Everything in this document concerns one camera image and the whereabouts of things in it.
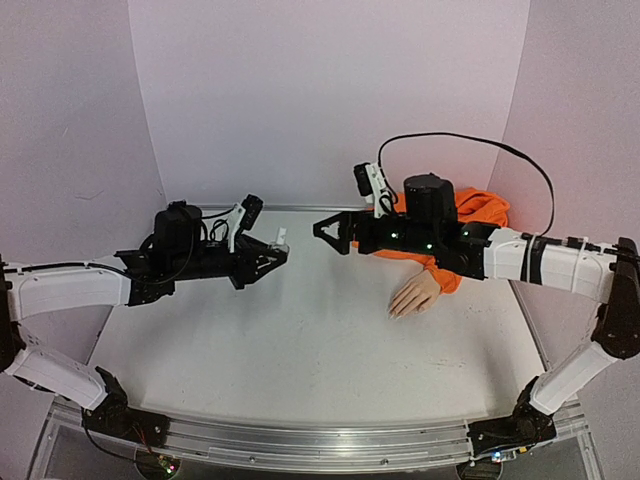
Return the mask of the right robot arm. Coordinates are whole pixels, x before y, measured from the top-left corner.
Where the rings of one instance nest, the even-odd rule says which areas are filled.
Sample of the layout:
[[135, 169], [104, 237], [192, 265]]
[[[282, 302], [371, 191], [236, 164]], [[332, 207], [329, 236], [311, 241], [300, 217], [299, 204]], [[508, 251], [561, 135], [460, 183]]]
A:
[[404, 182], [405, 210], [392, 212], [390, 193], [376, 175], [358, 172], [360, 193], [373, 208], [344, 211], [313, 226], [315, 237], [342, 255], [379, 251], [427, 255], [439, 268], [476, 279], [521, 281], [597, 302], [590, 337], [540, 376], [527, 402], [554, 414], [600, 372], [639, 353], [639, 255], [633, 241], [614, 245], [554, 239], [487, 222], [462, 222], [452, 184], [434, 174]]

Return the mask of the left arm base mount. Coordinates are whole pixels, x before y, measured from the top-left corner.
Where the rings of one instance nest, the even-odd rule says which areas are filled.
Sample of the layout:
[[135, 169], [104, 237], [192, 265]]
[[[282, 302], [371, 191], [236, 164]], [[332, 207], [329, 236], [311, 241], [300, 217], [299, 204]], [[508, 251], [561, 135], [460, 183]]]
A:
[[131, 407], [117, 378], [101, 367], [95, 370], [102, 380], [106, 397], [96, 407], [82, 410], [82, 426], [109, 437], [141, 443], [148, 450], [164, 447], [170, 419], [163, 414]]

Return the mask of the clear nail polish bottle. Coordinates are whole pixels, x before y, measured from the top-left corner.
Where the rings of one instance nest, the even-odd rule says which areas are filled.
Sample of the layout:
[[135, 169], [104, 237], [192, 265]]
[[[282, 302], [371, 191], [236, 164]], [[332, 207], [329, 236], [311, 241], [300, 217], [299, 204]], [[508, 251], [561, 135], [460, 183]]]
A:
[[283, 252], [283, 253], [289, 253], [290, 251], [290, 247], [287, 244], [270, 243], [269, 247], [272, 250]]

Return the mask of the white nail polish cap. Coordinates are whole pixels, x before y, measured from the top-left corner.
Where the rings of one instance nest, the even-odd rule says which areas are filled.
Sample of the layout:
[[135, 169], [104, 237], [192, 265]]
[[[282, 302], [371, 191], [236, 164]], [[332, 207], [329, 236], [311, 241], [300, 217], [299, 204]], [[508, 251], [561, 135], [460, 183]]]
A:
[[279, 227], [275, 239], [275, 244], [278, 246], [284, 246], [286, 243], [286, 234], [287, 229], [284, 227]]

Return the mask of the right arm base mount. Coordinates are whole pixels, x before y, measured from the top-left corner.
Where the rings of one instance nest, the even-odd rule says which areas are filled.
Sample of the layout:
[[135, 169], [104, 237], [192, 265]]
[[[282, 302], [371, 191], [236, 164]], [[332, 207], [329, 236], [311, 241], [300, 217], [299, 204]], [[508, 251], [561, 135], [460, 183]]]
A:
[[537, 380], [538, 377], [534, 377], [525, 386], [510, 415], [474, 421], [468, 426], [467, 437], [471, 441], [474, 459], [496, 452], [533, 447], [556, 437], [553, 415], [542, 413], [530, 403]]

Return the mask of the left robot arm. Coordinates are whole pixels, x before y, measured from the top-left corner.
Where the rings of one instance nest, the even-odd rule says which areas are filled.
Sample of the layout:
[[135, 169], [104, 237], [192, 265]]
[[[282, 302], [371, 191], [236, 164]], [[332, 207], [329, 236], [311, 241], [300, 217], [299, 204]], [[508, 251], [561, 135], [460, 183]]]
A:
[[83, 307], [149, 305], [173, 295], [182, 281], [227, 278], [237, 290], [252, 285], [289, 255], [284, 228], [271, 243], [249, 236], [262, 208], [254, 195], [213, 215], [175, 201], [155, 215], [152, 233], [136, 249], [99, 261], [2, 264], [2, 372], [94, 413], [111, 435], [128, 435], [135, 416], [115, 376], [46, 347], [22, 320]]

